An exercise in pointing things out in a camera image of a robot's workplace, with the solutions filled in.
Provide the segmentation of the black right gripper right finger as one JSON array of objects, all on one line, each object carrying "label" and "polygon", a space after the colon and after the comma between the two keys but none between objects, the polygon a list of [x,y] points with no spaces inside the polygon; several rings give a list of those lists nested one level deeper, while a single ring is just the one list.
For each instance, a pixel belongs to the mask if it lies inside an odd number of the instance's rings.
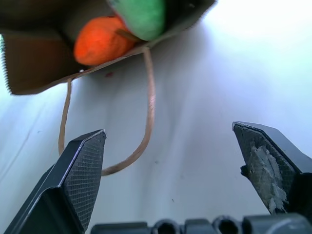
[{"label": "black right gripper right finger", "polygon": [[232,130],[245,161],[241,174],[269,212],[311,215],[312,159],[273,127],[235,121]]}]

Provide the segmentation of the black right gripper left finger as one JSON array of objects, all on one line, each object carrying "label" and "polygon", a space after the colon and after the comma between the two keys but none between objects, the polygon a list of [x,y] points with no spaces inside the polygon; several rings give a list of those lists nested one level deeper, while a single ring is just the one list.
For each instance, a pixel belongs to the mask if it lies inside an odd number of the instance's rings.
[{"label": "black right gripper left finger", "polygon": [[70,141],[5,233],[85,233],[100,186],[105,140],[105,131],[97,130]]}]

